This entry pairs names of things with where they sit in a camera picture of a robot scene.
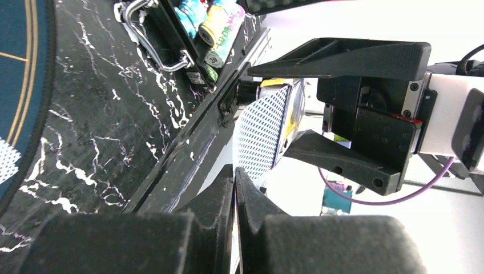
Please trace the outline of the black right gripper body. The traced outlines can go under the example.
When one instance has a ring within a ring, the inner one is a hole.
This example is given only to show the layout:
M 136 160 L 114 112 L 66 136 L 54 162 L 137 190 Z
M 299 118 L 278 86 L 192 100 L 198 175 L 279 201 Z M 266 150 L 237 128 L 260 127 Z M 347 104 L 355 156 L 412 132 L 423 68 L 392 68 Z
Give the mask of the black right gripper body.
M 427 120 L 420 114 L 431 73 L 422 79 L 341 76 L 319 79 L 325 104 L 323 132 L 351 142 L 356 153 L 397 169 L 404 177 Z

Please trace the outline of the card drawn from deck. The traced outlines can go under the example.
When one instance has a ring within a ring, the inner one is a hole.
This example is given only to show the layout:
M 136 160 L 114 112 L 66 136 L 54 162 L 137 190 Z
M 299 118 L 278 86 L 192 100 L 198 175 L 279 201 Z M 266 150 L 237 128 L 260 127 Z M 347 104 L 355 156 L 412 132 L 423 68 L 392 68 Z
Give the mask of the card drawn from deck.
M 282 87 L 249 104 L 235 124 L 233 166 L 243 168 L 257 186 L 275 161 L 288 92 Z

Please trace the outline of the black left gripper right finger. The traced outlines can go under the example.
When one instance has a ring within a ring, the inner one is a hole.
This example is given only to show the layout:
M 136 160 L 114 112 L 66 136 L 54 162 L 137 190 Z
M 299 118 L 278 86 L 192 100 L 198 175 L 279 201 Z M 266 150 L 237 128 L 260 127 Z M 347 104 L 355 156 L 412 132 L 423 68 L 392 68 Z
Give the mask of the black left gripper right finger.
M 291 216 L 235 170 L 242 273 L 426 273 L 390 216 Z

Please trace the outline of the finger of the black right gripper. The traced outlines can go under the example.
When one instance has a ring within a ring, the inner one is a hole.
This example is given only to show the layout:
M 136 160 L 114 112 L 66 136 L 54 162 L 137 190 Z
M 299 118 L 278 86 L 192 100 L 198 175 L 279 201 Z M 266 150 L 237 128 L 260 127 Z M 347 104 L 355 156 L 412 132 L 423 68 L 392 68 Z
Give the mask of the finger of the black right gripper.
M 248 74 L 263 78 L 361 76 L 414 81 L 424 77 L 430 54 L 427 42 L 315 38 L 274 61 L 249 68 Z
M 386 196 L 397 192 L 401 173 L 313 130 L 301 131 L 284 156 L 341 175 L 373 192 Z

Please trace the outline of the boxed deck of playing cards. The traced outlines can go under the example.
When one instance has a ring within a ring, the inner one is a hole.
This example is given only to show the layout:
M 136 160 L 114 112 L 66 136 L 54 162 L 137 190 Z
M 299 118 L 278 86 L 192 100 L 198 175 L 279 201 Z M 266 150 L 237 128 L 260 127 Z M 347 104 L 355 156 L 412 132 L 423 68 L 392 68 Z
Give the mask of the boxed deck of playing cards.
M 283 119 L 273 166 L 277 165 L 296 139 L 305 111 L 305 86 L 306 79 L 304 78 L 270 78 L 264 79 L 260 84 L 259 98 L 281 90 L 285 91 Z

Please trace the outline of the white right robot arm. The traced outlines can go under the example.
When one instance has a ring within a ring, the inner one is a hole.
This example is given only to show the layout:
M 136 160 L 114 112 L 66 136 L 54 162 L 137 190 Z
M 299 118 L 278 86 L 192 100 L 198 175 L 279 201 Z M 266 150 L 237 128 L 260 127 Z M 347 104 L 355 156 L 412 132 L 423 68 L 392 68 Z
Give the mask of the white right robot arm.
M 426 42 L 317 38 L 248 74 L 316 78 L 322 129 L 351 146 L 307 131 L 286 156 L 385 196 L 401 189 L 414 154 L 483 171 L 483 65 L 464 58 L 429 66 L 430 53 Z

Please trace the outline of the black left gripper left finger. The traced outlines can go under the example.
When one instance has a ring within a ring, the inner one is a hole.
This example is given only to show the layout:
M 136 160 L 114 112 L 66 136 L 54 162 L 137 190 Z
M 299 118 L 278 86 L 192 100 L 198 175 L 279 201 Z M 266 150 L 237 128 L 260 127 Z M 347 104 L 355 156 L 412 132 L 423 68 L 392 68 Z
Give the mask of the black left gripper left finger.
M 174 213 L 58 215 L 18 273 L 229 273 L 232 166 Z

